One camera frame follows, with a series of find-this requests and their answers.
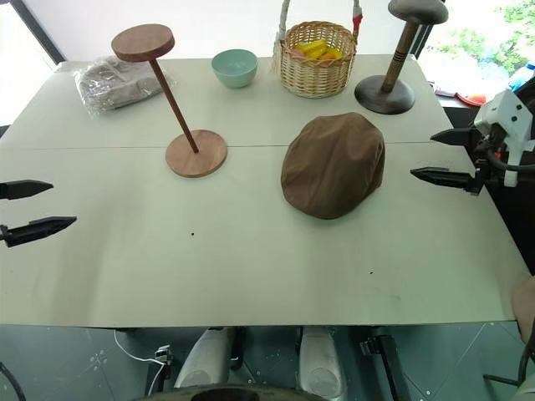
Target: round wooden top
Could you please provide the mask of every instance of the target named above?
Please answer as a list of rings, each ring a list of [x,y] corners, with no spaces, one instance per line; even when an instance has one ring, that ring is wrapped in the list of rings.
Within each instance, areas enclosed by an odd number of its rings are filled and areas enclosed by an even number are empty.
[[[448,9],[441,0],[391,0],[388,11],[408,23],[437,25],[448,20]]]
[[[130,63],[154,60],[169,53],[173,46],[173,32],[157,23],[126,29],[111,41],[117,57]]]

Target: bowl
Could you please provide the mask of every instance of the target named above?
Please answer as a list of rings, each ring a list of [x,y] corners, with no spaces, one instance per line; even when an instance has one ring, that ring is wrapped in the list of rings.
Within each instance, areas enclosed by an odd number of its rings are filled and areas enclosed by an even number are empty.
[[[211,60],[217,79],[228,88],[248,86],[257,74],[257,66],[257,56],[242,48],[226,50]]]

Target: brown flat cap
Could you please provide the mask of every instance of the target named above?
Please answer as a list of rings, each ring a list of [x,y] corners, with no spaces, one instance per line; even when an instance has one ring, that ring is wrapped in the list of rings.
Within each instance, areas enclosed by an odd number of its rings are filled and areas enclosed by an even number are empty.
[[[286,200],[320,219],[352,211],[381,185],[385,141],[357,113],[318,117],[292,142],[283,163]]]

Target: plastic bottle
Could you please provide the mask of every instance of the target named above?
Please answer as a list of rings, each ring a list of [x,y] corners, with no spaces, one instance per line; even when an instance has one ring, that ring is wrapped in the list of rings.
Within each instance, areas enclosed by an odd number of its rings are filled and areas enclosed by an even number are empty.
[[[535,61],[530,61],[524,67],[522,67],[512,75],[511,79],[509,79],[509,88],[514,92],[531,78],[533,78],[534,74]]]

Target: white robot part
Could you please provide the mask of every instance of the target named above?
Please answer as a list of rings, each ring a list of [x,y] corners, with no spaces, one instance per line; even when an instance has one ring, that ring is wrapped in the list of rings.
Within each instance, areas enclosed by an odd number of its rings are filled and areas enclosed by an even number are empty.
[[[187,356],[175,388],[226,383],[234,331],[234,327],[207,329]]]
[[[524,103],[507,89],[479,109],[474,125],[483,136],[491,133],[494,124],[500,125],[507,133],[504,140],[509,152],[507,163],[520,165],[522,154],[533,151],[535,146],[535,141],[531,140],[532,119],[533,116]],[[516,171],[506,171],[503,184],[517,186],[517,176]]]
[[[326,327],[304,327],[299,387],[329,401],[345,401],[347,388],[334,340]]]

